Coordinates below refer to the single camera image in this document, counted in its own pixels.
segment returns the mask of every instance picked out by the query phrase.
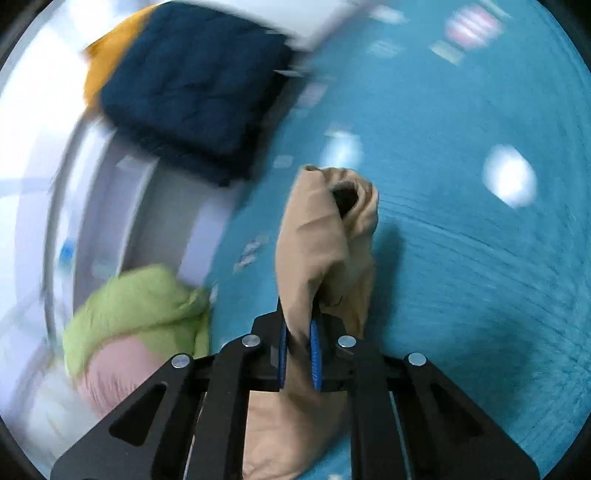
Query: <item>beige fabric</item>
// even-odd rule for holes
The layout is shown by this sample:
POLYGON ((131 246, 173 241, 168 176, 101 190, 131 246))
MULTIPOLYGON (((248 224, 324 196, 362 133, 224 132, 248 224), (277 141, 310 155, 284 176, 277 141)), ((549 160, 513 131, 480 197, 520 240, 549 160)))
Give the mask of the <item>beige fabric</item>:
POLYGON ((352 170, 305 167, 285 209, 275 269, 285 321, 293 336, 285 388, 252 392, 248 408, 245 480, 293 479, 316 461, 339 431, 345 393, 313 390, 306 344, 312 299, 362 336, 372 288, 372 235, 378 192, 352 170), (341 220, 331 189, 353 186, 356 205, 341 220))

